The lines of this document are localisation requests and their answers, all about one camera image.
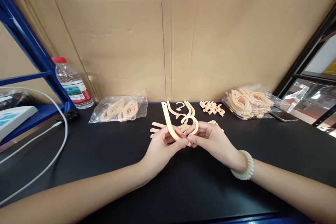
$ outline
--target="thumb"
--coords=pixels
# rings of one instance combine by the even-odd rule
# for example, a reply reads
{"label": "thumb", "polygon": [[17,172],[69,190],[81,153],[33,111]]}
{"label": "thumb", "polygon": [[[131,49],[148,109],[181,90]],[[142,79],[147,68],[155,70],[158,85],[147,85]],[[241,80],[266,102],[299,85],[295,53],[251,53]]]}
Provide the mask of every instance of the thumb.
{"label": "thumb", "polygon": [[183,149],[184,147],[186,147],[187,144],[188,144],[188,140],[186,138],[181,138],[177,140],[175,143],[171,144],[169,146],[169,149],[175,154],[180,149]]}
{"label": "thumb", "polygon": [[200,136],[196,136],[196,135],[189,135],[187,137],[188,141],[191,142],[192,144],[197,144],[199,146],[203,146],[204,145],[204,141],[205,139],[200,137]]}

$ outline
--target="blue shelf frame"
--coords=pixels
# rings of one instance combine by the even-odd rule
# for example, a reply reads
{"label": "blue shelf frame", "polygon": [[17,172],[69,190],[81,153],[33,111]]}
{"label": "blue shelf frame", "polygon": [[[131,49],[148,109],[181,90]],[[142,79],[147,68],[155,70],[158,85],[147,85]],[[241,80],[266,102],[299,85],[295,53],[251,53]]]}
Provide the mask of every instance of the blue shelf frame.
{"label": "blue shelf frame", "polygon": [[[64,112],[67,112],[74,107],[70,97],[58,82],[54,63],[13,0],[0,0],[0,21],[39,71],[38,73],[0,79],[0,86],[43,78],[62,102],[63,105],[60,105],[59,107],[63,109]],[[10,141],[14,137],[17,137],[58,113],[55,106],[50,104],[37,106],[37,109],[38,112],[35,115],[26,120],[11,134],[4,138],[0,142],[0,145]]]}

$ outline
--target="forearm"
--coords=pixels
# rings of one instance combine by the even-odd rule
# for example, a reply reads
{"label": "forearm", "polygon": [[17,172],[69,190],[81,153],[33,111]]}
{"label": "forearm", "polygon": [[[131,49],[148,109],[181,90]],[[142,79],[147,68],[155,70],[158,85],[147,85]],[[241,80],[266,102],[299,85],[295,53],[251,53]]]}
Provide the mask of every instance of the forearm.
{"label": "forearm", "polygon": [[140,164],[74,181],[0,209],[1,223],[75,223],[153,178]]}
{"label": "forearm", "polygon": [[317,223],[336,223],[336,188],[256,159],[253,161],[253,182]]}

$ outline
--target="question mark shaped hook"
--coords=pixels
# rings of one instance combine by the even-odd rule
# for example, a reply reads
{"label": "question mark shaped hook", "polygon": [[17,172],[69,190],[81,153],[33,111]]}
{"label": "question mark shaped hook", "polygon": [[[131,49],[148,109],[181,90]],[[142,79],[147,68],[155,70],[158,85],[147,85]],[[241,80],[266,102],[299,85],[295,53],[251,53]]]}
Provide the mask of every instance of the question mark shaped hook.
{"label": "question mark shaped hook", "polygon": [[181,108],[183,108],[185,106],[185,104],[183,102],[180,102],[180,101],[178,101],[176,104],[178,104],[178,103],[182,103],[183,104],[181,107],[179,107],[179,108],[176,109],[177,111],[181,111]]}

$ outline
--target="wrist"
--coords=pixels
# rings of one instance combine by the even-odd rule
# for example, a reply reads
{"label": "wrist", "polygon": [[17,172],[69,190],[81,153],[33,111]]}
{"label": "wrist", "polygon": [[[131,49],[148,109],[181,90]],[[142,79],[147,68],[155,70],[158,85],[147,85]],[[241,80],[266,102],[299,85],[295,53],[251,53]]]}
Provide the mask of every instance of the wrist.
{"label": "wrist", "polygon": [[235,172],[243,174],[247,171],[249,164],[246,156],[240,151],[236,150],[227,166]]}
{"label": "wrist", "polygon": [[158,174],[155,172],[155,169],[152,165],[148,164],[144,159],[141,159],[138,163],[135,164],[137,169],[143,174],[148,180],[152,180]]}

